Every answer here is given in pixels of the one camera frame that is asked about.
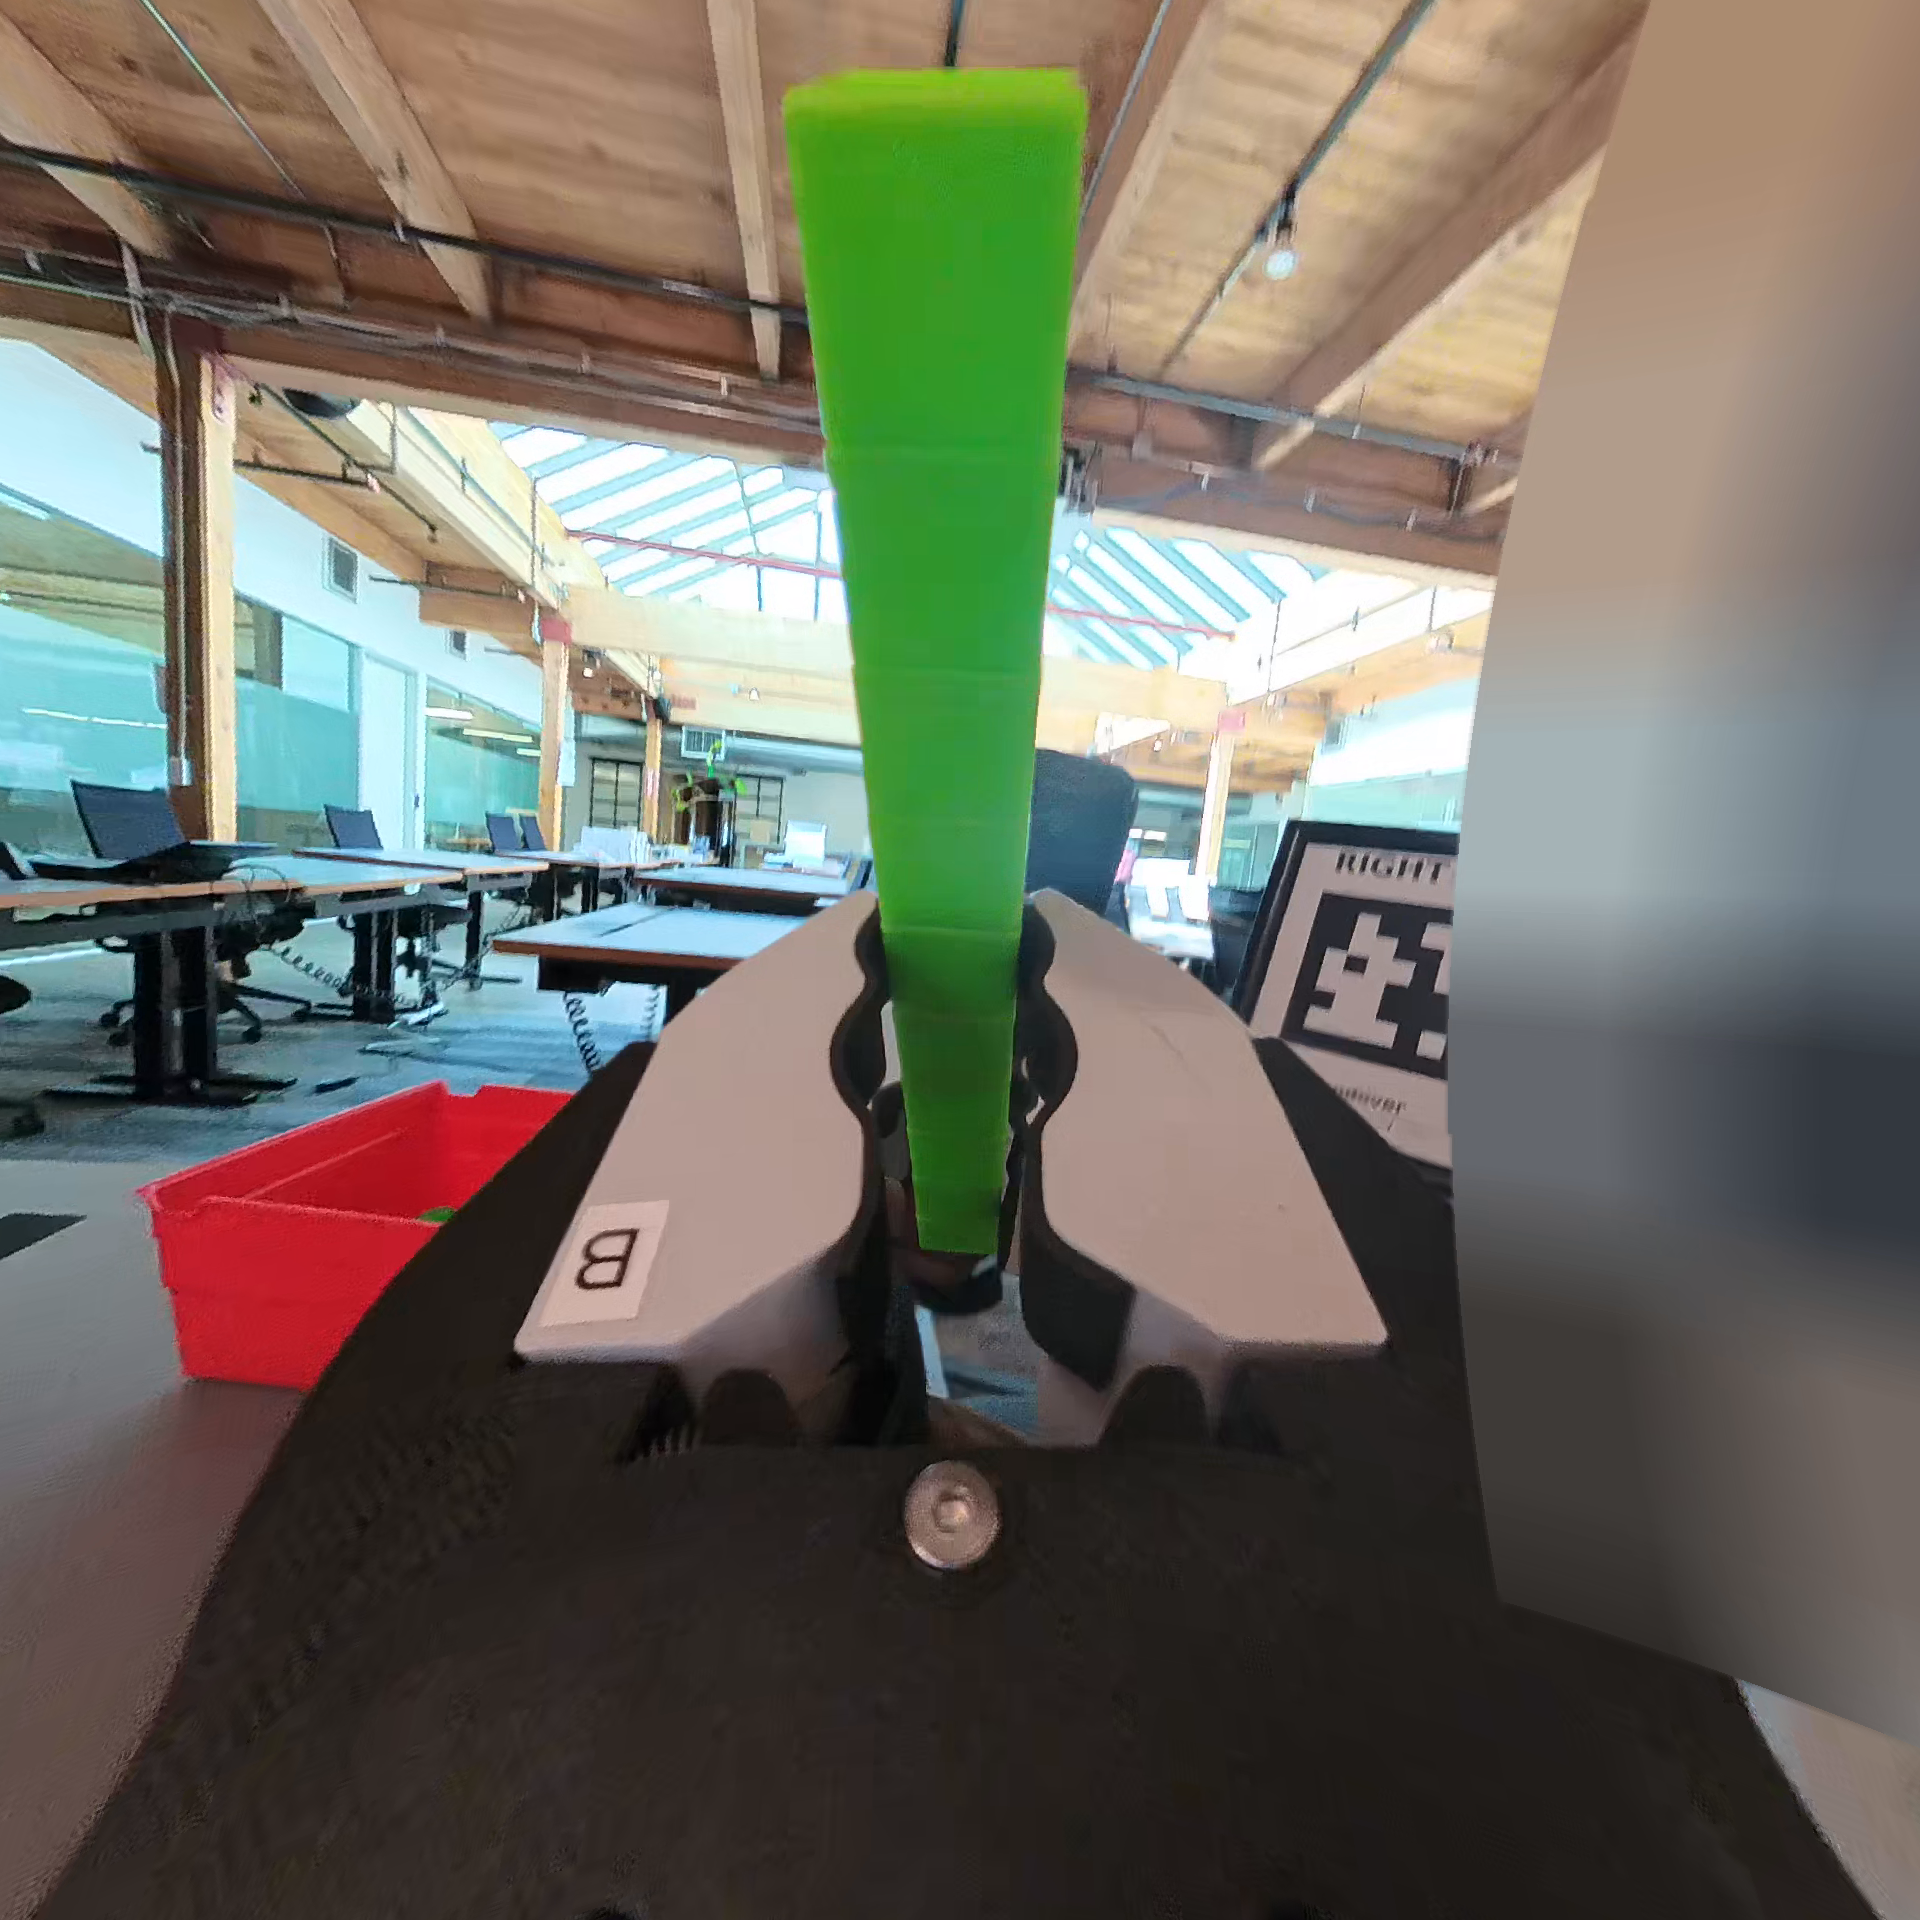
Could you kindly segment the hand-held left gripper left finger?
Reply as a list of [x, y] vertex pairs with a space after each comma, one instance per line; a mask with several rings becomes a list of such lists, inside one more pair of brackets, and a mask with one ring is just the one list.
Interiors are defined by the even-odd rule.
[[877, 898], [777, 938], [674, 1014], [524, 1317], [525, 1363], [766, 1375], [829, 1427], [886, 1323]]

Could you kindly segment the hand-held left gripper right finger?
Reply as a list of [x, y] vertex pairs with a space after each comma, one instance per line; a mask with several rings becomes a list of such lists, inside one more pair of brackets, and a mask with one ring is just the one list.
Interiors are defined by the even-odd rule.
[[1382, 1314], [1243, 1021], [1052, 888], [1028, 898], [1021, 967], [1037, 1424], [1105, 1427], [1155, 1370], [1217, 1416], [1251, 1364], [1379, 1352]]

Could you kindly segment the green segmented plastic bar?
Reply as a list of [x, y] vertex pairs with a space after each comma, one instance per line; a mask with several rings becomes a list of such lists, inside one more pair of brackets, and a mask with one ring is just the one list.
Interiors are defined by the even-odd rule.
[[783, 95], [918, 1246], [995, 1251], [1087, 95], [1062, 67]]

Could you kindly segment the wooden office desk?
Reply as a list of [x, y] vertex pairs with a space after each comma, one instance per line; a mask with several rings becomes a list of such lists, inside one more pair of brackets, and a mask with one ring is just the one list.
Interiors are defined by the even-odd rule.
[[563, 997], [566, 1027], [587, 1075], [599, 1051], [586, 997], [618, 984], [655, 992], [659, 1023], [683, 1013], [719, 976], [771, 948], [796, 917], [708, 910], [700, 904], [626, 903], [533, 928], [501, 930], [492, 954], [535, 962], [539, 992]]
[[[516, 983], [515, 976], [489, 968], [485, 901], [525, 888], [542, 872], [537, 858], [299, 847], [293, 859], [307, 863], [307, 868], [342, 868], [342, 876], [303, 879], [303, 896], [318, 917], [332, 915], [353, 928], [353, 967], [345, 984], [337, 990], [337, 997], [342, 998], [338, 1019], [380, 1027], [431, 1023], [449, 1013], [441, 997], [441, 976], [468, 992]], [[404, 998], [399, 997], [399, 928], [393, 922], [428, 915], [441, 903], [441, 896], [461, 903], [463, 958], [458, 967], [439, 967], [439, 933], [422, 928], [421, 942], [409, 944], [409, 954], [421, 955], [421, 992]]]
[[777, 918], [811, 917], [839, 904], [855, 891], [846, 876], [687, 863], [644, 868], [637, 879], [643, 891], [661, 904]]
[[6, 964], [73, 942], [118, 942], [132, 964], [131, 1067], [46, 1088], [38, 1100], [231, 1110], [293, 1088], [290, 1076], [222, 1067], [220, 935], [285, 917], [303, 923], [340, 896], [318, 861], [302, 859], [218, 879], [5, 879]]

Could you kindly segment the black-white tag sign on stand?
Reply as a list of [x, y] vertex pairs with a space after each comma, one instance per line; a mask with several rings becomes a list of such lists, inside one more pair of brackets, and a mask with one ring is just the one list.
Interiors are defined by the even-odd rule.
[[1452, 1181], [1450, 984], [1459, 834], [1285, 828], [1233, 1008], [1406, 1160]]

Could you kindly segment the black mesh office chair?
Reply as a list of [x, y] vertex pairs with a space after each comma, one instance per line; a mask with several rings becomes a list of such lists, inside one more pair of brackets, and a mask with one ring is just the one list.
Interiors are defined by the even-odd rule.
[[1119, 863], [1137, 828], [1139, 783], [1119, 765], [1035, 750], [1025, 896], [1060, 893], [1126, 930]]

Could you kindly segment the potted green plant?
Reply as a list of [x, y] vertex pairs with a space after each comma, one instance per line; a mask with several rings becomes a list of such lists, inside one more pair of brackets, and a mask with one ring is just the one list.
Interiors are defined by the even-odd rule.
[[683, 727], [679, 756], [683, 780], [674, 787], [676, 844], [691, 859], [727, 868], [737, 859], [738, 781], [724, 765], [727, 735], [710, 727]]

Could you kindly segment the red plastic bin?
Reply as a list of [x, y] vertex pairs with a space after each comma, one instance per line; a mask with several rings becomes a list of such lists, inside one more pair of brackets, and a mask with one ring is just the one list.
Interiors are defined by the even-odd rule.
[[381, 1291], [569, 1103], [537, 1088], [428, 1083], [137, 1190], [181, 1373], [308, 1390]]

